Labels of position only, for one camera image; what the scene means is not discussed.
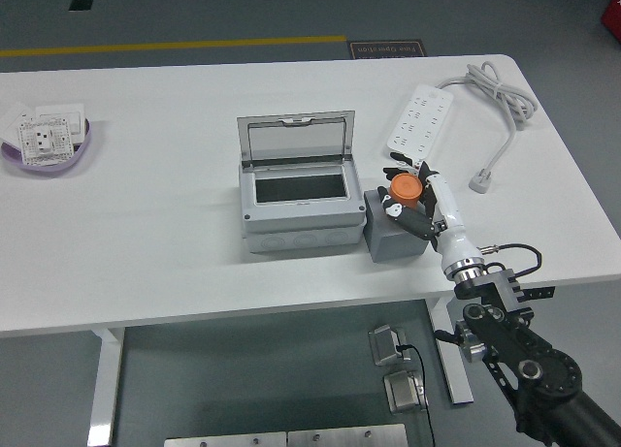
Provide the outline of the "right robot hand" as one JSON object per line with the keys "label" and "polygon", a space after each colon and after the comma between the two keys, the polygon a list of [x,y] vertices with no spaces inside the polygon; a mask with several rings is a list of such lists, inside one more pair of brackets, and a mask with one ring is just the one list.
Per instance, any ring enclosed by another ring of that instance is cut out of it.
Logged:
{"label": "right robot hand", "polygon": [[386,216],[406,232],[432,244],[441,255],[441,270],[448,280],[460,283],[484,275],[483,255],[467,238],[461,213],[444,177],[425,162],[414,163],[403,153],[391,151],[389,155],[405,166],[385,168],[386,178],[394,182],[400,175],[418,177],[425,211],[408,207],[392,191],[379,186],[377,194]]}

